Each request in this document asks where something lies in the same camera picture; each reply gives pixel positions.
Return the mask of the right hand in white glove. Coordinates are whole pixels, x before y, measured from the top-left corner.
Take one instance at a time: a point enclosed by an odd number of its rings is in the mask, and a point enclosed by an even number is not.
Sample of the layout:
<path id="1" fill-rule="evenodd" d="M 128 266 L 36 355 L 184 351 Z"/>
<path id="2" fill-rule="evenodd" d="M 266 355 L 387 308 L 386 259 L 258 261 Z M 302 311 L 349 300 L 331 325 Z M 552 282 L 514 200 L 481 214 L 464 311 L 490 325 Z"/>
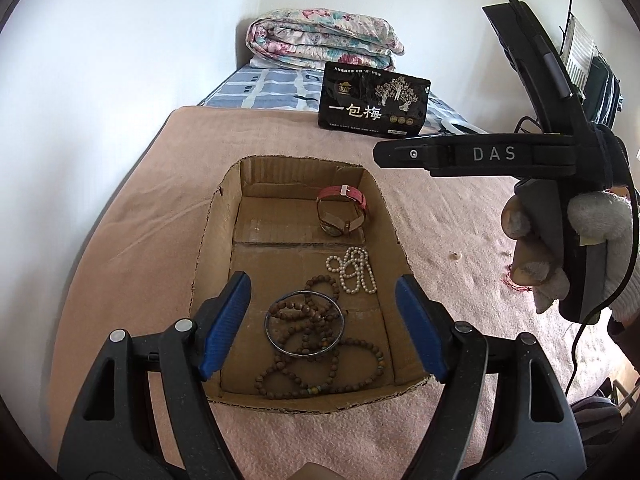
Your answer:
<path id="1" fill-rule="evenodd" d="M 639 315 L 639 266 L 630 262 L 634 242 L 630 201 L 608 191 L 586 193 L 570 200 L 566 215 L 578 240 L 597 249 L 603 258 L 603 278 L 597 282 L 589 307 L 610 300 L 607 308 L 614 320 L 631 324 Z M 518 196 L 506 202 L 500 223 L 506 237 L 515 242 L 511 281 L 533 291 L 539 314 L 577 289 L 559 259 L 534 231 Z"/>

